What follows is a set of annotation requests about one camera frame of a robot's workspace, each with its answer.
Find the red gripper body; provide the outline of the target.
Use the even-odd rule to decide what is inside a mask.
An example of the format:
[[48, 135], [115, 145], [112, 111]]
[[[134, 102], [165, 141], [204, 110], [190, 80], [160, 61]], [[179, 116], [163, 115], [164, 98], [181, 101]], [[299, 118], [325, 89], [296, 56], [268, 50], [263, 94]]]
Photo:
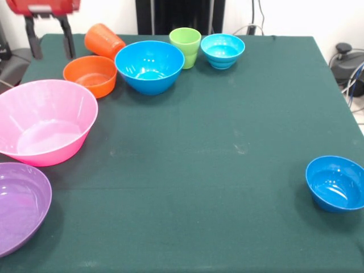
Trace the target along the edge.
[[11, 11], [18, 15], [51, 14], [64, 16], [78, 11], [80, 0], [6, 0]]

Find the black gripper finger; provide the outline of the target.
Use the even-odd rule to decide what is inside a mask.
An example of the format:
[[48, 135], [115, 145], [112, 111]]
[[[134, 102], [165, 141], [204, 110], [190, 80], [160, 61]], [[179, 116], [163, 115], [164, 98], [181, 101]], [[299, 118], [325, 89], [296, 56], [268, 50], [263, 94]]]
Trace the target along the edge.
[[64, 33], [64, 49], [68, 59], [74, 59], [76, 57], [75, 46], [73, 42], [72, 30], [68, 22], [67, 16], [59, 16], [58, 21], [60, 22], [61, 28]]
[[36, 36], [35, 29], [34, 29], [34, 19], [31, 16], [25, 16], [25, 27], [26, 27], [26, 34], [28, 37], [28, 42], [30, 45], [30, 49], [32, 55], [35, 59], [41, 60], [43, 58], [42, 49], [40, 47], [40, 40]]

